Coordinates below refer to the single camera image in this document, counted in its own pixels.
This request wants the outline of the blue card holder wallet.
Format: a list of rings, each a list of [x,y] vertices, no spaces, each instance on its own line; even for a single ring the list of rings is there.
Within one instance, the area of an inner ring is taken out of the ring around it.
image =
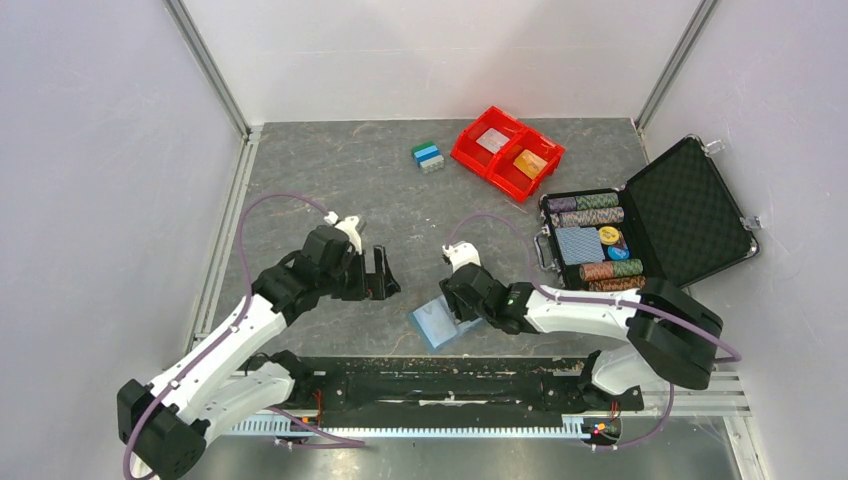
[[[482,318],[457,320],[443,295],[418,307],[407,317],[431,353],[440,351],[484,323]]]

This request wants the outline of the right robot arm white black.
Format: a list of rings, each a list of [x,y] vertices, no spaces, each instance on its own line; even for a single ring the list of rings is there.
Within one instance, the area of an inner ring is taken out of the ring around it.
[[[723,346],[723,320],[658,278],[624,291],[568,291],[530,282],[505,285],[470,263],[439,286],[461,322],[484,319],[511,335],[567,332],[621,341],[621,347],[587,360],[590,372],[577,382],[580,400],[591,408],[656,379],[704,390]]]

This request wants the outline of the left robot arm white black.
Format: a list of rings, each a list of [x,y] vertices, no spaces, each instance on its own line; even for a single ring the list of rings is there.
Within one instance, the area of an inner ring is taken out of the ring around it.
[[[310,231],[300,249],[248,283],[237,310],[190,353],[149,382],[131,379],[120,388],[125,478],[132,478],[132,463],[139,459],[150,477],[179,479],[215,439],[254,413],[284,402],[302,407],[312,399],[312,374],[291,353],[234,383],[227,380],[321,298],[385,300],[400,292],[384,246],[374,246],[374,269],[367,270],[351,222]]]

